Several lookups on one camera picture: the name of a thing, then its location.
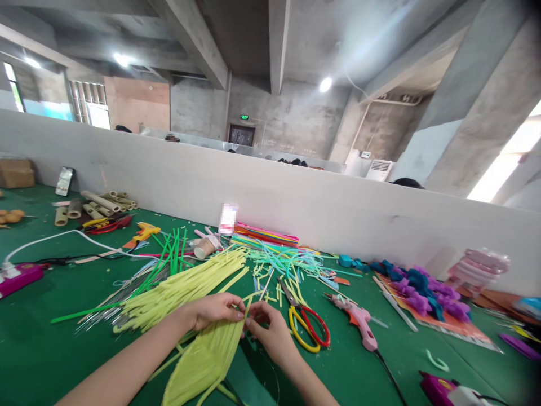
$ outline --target white partition wall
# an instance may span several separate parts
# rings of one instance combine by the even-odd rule
[[[30,158],[44,184],[71,166],[80,189],[127,191],[142,208],[212,226],[235,202],[239,220],[303,245],[435,276],[487,247],[512,261],[495,289],[541,294],[541,214],[10,111],[0,151]]]

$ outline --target red-handled scissors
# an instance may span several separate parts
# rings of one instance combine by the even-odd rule
[[[310,309],[310,308],[308,308],[306,306],[303,306],[302,304],[299,304],[295,300],[295,298],[293,297],[293,295],[291,294],[291,292],[287,288],[286,284],[282,280],[280,280],[280,285],[282,285],[282,290],[283,290],[284,294],[286,295],[287,301],[289,302],[289,305],[290,305],[290,308],[289,308],[289,311],[288,311],[288,313],[289,313],[289,324],[291,325],[291,330],[293,331],[293,335],[295,336],[297,341],[299,341],[299,343],[306,350],[308,350],[310,352],[314,352],[314,353],[319,352],[320,346],[329,347],[331,345],[331,334],[329,333],[329,329],[327,328],[327,325],[325,324],[323,319],[319,316],[319,314],[314,312],[312,309]],[[300,310],[300,314],[302,315],[302,317],[299,316],[299,314],[297,313],[297,310]],[[307,316],[306,313],[312,314],[320,322],[321,326],[323,327],[323,330],[325,331],[325,339],[324,340],[318,337],[318,335],[316,334],[316,331],[314,330],[314,327],[312,326],[312,323],[308,319],[308,316]],[[302,338],[300,338],[300,335],[297,332],[297,330],[295,328],[295,324],[293,322],[293,316],[295,316],[295,318],[299,321],[299,323],[301,323],[301,325],[308,332],[308,334],[310,334],[310,337],[312,337],[313,340],[317,343],[317,345],[315,347],[310,346],[309,344],[304,342]]]

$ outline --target green tablecloth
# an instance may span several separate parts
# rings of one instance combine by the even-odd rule
[[[21,209],[39,218],[25,218],[11,230],[0,230],[2,258],[22,244],[74,229],[74,220],[65,227],[54,226],[51,202],[60,200],[64,199],[54,195],[53,188],[45,186],[5,191],[4,199],[0,200],[0,209]],[[186,220],[145,210],[135,212],[134,220],[137,222],[148,222],[166,232],[173,227],[186,226],[188,235],[194,237],[192,231],[195,228],[203,230],[203,225]],[[129,229],[96,236],[95,239],[109,246],[120,247],[136,230],[138,228],[132,225]],[[159,246],[153,240],[149,241],[150,246],[138,252],[159,253]],[[12,261],[36,261],[101,252],[103,250],[82,237],[69,234],[28,247],[17,253]],[[50,324],[50,320],[95,307],[116,290],[112,285],[114,281],[130,278],[144,263],[146,261],[121,258],[117,261],[97,260],[77,266],[57,266],[40,281],[0,299],[0,404],[53,404],[137,338],[139,333],[115,336],[111,326],[106,323],[75,336],[75,320],[54,325]],[[332,260],[327,261],[327,266],[340,269]],[[497,326],[495,319],[473,310],[475,324],[505,354],[480,348],[423,326],[419,326],[419,333],[413,333],[383,298],[370,277],[349,279],[351,286],[342,288],[344,294],[389,325],[389,329],[383,329],[372,323],[372,330],[410,405],[430,405],[419,386],[420,370],[456,379],[462,385],[485,395],[496,396],[514,406],[526,404],[525,393],[535,385],[534,364],[498,337],[498,333],[509,331]],[[247,275],[230,291],[244,297],[253,289],[253,280]],[[346,314],[323,296],[323,292],[332,292],[318,281],[308,278],[302,283],[301,290],[305,300],[327,323],[332,344],[330,350],[323,350],[317,355],[308,353],[300,346],[299,350],[337,401],[342,405],[400,405],[400,399],[383,366],[374,354],[363,348],[356,327],[349,325]],[[287,315],[286,306],[281,311]],[[445,361],[450,372],[436,369],[428,361],[426,349],[435,358]],[[170,366],[147,383],[132,404],[160,404],[173,367]],[[250,405],[274,405],[278,394],[280,404],[301,404],[296,390],[269,361],[264,351],[254,349],[247,342],[241,342],[228,379],[242,400]],[[206,402],[229,403],[216,391]]]

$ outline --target air conditioner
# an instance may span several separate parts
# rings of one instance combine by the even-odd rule
[[[383,161],[383,160],[373,160],[368,173],[366,174],[366,179],[377,180],[379,182],[385,182],[387,175],[391,172],[393,167],[393,161]]]

